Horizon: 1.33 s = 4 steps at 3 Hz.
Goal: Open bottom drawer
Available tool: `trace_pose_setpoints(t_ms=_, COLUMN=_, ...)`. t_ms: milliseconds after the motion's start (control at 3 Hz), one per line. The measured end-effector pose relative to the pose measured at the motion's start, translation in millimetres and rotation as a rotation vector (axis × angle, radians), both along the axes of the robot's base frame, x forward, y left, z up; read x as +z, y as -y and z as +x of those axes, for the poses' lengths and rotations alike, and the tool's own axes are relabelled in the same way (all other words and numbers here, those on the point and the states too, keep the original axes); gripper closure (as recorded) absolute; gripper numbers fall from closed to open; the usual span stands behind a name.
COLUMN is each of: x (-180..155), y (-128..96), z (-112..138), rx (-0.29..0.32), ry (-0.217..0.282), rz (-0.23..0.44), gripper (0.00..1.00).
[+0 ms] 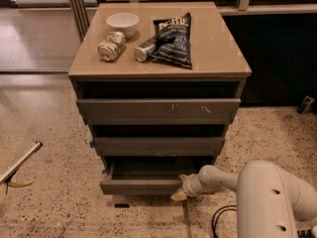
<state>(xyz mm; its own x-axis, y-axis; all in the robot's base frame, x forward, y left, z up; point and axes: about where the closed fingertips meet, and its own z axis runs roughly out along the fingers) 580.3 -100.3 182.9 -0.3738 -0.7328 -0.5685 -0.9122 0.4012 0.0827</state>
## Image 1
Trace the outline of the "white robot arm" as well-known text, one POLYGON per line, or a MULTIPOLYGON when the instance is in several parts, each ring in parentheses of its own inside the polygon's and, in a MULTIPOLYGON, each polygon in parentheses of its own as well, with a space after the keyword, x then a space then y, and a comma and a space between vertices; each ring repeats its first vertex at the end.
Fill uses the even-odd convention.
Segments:
POLYGON ((222 188, 233 191, 238 238, 299 238, 296 224, 317 217, 316 189, 271 162, 249 162, 237 174, 206 165, 180 180, 180 188, 171 195, 174 201, 222 188))

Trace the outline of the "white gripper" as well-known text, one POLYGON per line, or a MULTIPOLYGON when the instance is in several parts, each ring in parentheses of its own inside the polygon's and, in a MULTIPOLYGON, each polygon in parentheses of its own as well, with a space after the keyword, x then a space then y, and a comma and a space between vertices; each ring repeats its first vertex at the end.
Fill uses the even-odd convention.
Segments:
POLYGON ((206 185, 201 182, 199 175, 180 175, 179 179, 182 186, 170 196, 173 201, 184 201, 187 196, 196 197, 206 190, 206 185))

